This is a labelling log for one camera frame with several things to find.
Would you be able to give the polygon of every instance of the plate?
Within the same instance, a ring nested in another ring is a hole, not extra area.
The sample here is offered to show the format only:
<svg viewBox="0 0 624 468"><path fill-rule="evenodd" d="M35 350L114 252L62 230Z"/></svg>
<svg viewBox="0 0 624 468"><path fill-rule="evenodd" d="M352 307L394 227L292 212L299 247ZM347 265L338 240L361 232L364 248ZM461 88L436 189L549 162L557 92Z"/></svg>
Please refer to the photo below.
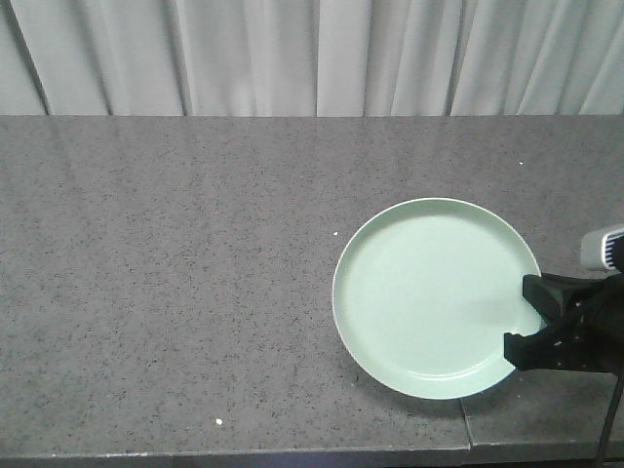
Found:
<svg viewBox="0 0 624 468"><path fill-rule="evenodd" d="M367 221L340 256L333 318L355 361L414 397L443 400L486 390L514 367L503 334L532 334L539 314L523 299L539 275L530 248L496 214L423 198Z"/></svg>

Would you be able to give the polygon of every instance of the speckled countertop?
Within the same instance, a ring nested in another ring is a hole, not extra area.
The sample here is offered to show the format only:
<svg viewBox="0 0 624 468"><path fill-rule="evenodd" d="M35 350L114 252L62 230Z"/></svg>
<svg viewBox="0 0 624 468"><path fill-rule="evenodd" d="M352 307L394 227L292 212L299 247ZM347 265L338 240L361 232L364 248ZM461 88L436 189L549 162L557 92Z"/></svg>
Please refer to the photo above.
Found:
<svg viewBox="0 0 624 468"><path fill-rule="evenodd" d="M403 396L342 346L332 272L375 213L448 196L584 275L623 174L622 117L1 117L0 465L591 457L613 377Z"/></svg>

